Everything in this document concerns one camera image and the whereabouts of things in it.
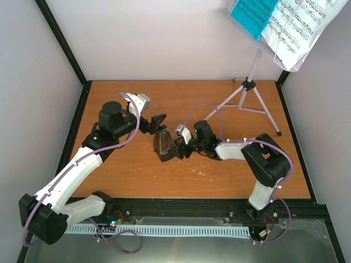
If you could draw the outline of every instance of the paper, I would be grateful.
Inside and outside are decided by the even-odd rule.
[[[255,39],[260,39],[277,2],[278,0],[238,0],[230,15]]]
[[[347,0],[279,0],[262,37],[273,51],[278,45],[276,54],[290,70],[308,54],[324,28],[346,3]],[[300,9],[287,24],[300,4]]]

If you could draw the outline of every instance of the white paper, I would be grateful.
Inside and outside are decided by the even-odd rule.
[[[348,0],[279,0],[262,37],[276,52],[287,70],[306,56],[324,28],[340,12]],[[302,6],[289,21],[289,18]]]

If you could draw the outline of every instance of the robotic arm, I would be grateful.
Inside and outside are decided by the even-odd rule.
[[[198,152],[218,161],[246,160],[257,179],[248,199],[251,207],[246,209],[247,216],[254,221],[258,212],[269,204],[274,190],[290,171],[290,164],[285,156],[266,144],[281,148],[267,134],[261,134],[254,140],[243,142],[222,141],[216,138],[206,121],[196,122],[194,129],[196,139],[186,127],[177,126],[175,132],[178,138],[173,141],[167,127],[162,125],[154,137],[154,149],[159,159],[165,162],[173,157],[189,158],[192,152]]]
[[[139,130],[143,133],[154,134],[166,118],[165,114],[154,116],[149,123],[141,116],[141,112],[147,109],[150,99],[144,94],[128,94],[128,96],[133,100],[136,108],[129,99],[127,99],[127,110],[123,110],[121,104],[116,101],[105,103],[99,112],[99,122],[93,125],[92,132],[86,137],[70,163],[34,196],[25,194],[20,199],[21,223],[25,226],[35,205],[44,198],[34,213],[28,230],[47,244],[55,243],[66,229],[75,223],[91,216],[111,213],[112,198],[100,191],[75,203],[66,205],[66,202],[84,179],[106,161],[114,148],[91,154],[79,164],[77,164],[78,160],[95,150],[118,144],[120,137],[136,128],[136,111],[140,116]]]

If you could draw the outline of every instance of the tripod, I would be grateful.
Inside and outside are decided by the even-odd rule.
[[[234,91],[228,98],[226,98],[220,105],[218,105],[217,109],[220,109],[222,107],[237,107],[239,110],[244,110],[244,111],[252,111],[252,112],[256,112],[256,113],[263,113],[263,114],[267,114],[268,118],[270,119],[270,122],[272,122],[274,129],[276,130],[277,135],[281,136],[281,131],[279,130],[278,126],[276,125],[272,115],[270,114],[267,106],[265,105],[263,99],[261,98],[258,90],[256,89],[256,83],[254,81],[252,81],[252,77],[253,74],[256,70],[256,67],[259,63],[259,60],[262,56],[262,50],[258,49],[257,53],[256,53],[256,57],[254,59],[250,74],[248,75],[248,77],[245,79],[245,81],[241,84],[241,86]],[[258,110],[253,110],[251,108],[244,108],[242,107],[242,104],[244,104],[244,100],[246,97],[246,94],[249,90],[253,89],[254,93],[256,94],[256,97],[258,98],[259,102],[261,103],[264,111],[258,111]],[[229,100],[231,100],[236,94],[238,94],[240,91],[242,91],[241,94],[241,98],[239,101],[239,104],[227,104],[227,102]],[[211,118],[212,115],[214,115],[216,113],[216,110],[213,110],[204,120],[207,121],[209,118]]]

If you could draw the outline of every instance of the gray floor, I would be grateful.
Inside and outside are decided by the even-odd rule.
[[[280,227],[275,227],[279,234]],[[141,237],[141,249],[120,255],[93,235],[64,235],[53,245],[30,248],[26,263],[55,262],[337,262],[326,228],[320,221],[294,221],[287,235],[274,244],[232,238]],[[130,250],[135,240],[122,236],[112,244]]]

